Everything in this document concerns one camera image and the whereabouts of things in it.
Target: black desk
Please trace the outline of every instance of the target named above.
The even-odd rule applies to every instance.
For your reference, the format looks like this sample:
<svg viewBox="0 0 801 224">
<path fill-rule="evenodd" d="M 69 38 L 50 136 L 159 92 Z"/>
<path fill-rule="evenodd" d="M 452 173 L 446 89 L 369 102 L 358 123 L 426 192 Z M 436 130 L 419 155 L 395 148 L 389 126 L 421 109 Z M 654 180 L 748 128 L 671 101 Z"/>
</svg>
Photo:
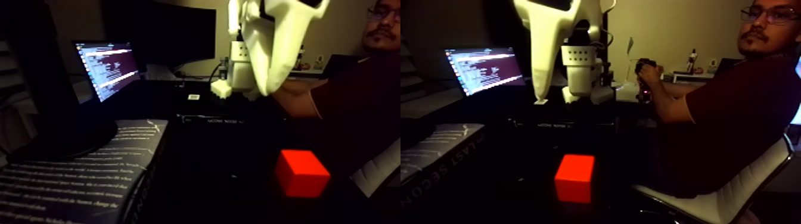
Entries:
<svg viewBox="0 0 801 224">
<path fill-rule="evenodd" d="M 405 222 L 659 223 L 636 210 L 664 208 L 621 184 L 614 173 L 632 158 L 620 148 L 625 138 L 615 134 L 620 126 L 610 124 L 631 124 L 626 120 L 647 116 L 646 107 L 612 102 L 592 112 L 598 116 L 587 119 L 593 125 L 584 129 L 539 128 L 565 122 L 565 108 L 533 106 L 526 93 L 514 91 L 482 92 L 423 117 L 432 123 L 484 123 L 491 130 L 489 146 L 443 180 Z M 557 200 L 553 178 L 564 154 L 595 156 L 592 204 Z"/>
<path fill-rule="evenodd" d="M 174 83 L 156 83 L 169 87 Z M 151 196 L 143 208 L 143 223 L 392 223 L 372 206 L 349 179 L 332 176 L 320 198 L 286 198 L 275 178 L 281 149 L 309 149 L 304 137 L 285 121 L 284 112 L 268 98 L 218 110 L 206 102 L 181 106 L 185 92 L 159 97 L 150 115 L 238 114 L 244 124 L 181 122 L 171 124 L 161 167 L 156 170 Z"/>
</svg>

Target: red cube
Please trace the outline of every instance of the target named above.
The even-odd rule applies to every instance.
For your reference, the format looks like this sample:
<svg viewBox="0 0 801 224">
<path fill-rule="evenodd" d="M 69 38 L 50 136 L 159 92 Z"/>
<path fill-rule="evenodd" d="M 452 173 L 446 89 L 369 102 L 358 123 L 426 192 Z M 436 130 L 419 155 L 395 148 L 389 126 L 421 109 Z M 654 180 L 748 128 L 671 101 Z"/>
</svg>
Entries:
<svg viewBox="0 0 801 224">
<path fill-rule="evenodd" d="M 276 175 L 287 196 L 302 198 L 320 196 L 331 178 L 309 150 L 281 150 Z"/>
<path fill-rule="evenodd" d="M 566 154 L 556 172 L 556 193 L 559 201 L 590 203 L 590 181 L 595 157 Z"/>
</svg>

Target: laptop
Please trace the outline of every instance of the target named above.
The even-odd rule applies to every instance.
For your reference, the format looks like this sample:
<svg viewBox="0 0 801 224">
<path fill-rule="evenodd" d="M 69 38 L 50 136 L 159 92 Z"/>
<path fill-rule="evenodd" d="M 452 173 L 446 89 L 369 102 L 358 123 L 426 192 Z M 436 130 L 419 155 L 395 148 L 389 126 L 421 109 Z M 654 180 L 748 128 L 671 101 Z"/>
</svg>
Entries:
<svg viewBox="0 0 801 224">
<path fill-rule="evenodd" d="M 525 86 L 511 47 L 453 48 L 443 56 L 465 96 L 496 86 Z"/>
<path fill-rule="evenodd" d="M 74 42 L 74 46 L 100 102 L 140 79 L 129 42 Z"/>
</svg>

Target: bottle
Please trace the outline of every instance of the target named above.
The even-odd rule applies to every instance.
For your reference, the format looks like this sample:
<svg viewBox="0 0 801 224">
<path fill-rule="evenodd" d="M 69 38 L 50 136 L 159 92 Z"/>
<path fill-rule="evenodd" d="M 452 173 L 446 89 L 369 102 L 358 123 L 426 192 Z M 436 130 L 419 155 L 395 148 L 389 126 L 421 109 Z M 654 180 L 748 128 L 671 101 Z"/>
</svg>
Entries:
<svg viewBox="0 0 801 224">
<path fill-rule="evenodd" d="M 298 59 L 295 60 L 295 68 L 293 70 L 300 70 L 300 59 L 303 58 L 303 53 L 305 50 L 303 49 L 303 45 L 300 45 L 300 51 L 298 51 Z"/>
<path fill-rule="evenodd" d="M 693 74 L 695 68 L 695 59 L 698 57 L 698 54 L 695 53 L 695 49 L 693 49 L 693 53 L 690 54 L 690 59 L 687 59 L 687 73 Z"/>
</svg>

